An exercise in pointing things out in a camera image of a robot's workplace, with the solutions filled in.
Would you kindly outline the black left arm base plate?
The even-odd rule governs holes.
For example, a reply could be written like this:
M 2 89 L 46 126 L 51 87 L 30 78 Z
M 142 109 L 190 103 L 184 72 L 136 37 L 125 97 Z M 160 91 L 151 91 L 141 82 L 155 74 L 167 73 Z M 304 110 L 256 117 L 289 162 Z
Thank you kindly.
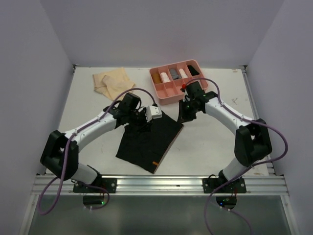
M 77 182 L 74 184 L 74 193 L 115 193 L 117 188 L 116 178 L 97 178 L 91 185 Z

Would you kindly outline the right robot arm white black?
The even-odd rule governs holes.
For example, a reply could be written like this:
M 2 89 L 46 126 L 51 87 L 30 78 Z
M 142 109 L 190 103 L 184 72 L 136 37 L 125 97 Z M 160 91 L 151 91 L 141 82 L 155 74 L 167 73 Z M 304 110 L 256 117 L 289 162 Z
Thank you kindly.
M 223 192 L 235 187 L 239 174 L 272 152 L 266 122 L 253 120 L 224 103 L 215 92 L 205 92 L 200 83 L 183 84 L 184 98 L 179 101 L 178 122 L 197 118 L 198 112 L 214 117 L 235 135 L 234 159 L 219 172 L 216 186 Z

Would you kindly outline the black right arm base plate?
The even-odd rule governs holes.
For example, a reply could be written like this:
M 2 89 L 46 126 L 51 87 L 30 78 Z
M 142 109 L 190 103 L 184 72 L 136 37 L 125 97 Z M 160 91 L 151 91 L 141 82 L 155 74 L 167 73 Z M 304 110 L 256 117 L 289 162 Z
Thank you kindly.
M 202 178 L 202 188 L 203 192 L 208 194 L 213 192 L 215 189 L 219 188 L 217 190 L 217 193 L 246 193 L 246 184 L 244 179 L 241 177 L 237 180 L 231 181 L 227 185 L 220 188 L 221 185 L 223 185 L 227 180 L 225 178 L 220 178 L 217 175 L 210 175 L 206 178 Z

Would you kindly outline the black underwear orange trim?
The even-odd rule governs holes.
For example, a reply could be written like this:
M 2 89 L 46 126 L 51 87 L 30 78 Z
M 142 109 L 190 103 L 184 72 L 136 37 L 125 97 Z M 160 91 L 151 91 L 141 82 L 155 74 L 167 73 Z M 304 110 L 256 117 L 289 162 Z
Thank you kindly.
M 154 174 L 183 127 L 165 113 L 145 126 L 128 124 L 116 157 Z

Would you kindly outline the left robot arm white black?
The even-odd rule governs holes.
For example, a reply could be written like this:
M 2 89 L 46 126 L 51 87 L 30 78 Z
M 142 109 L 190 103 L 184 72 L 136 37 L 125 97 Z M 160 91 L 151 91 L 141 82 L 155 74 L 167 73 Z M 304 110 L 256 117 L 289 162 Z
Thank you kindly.
M 90 192 L 99 191 L 102 186 L 99 172 L 80 163 L 79 153 L 92 141 L 119 126 L 134 124 L 145 128 L 152 119 L 162 116 L 155 104 L 139 111 L 140 101 L 139 96 L 127 93 L 121 101 L 106 107 L 91 121 L 64 133 L 53 131 L 43 150 L 41 164 L 60 179 L 83 182 Z

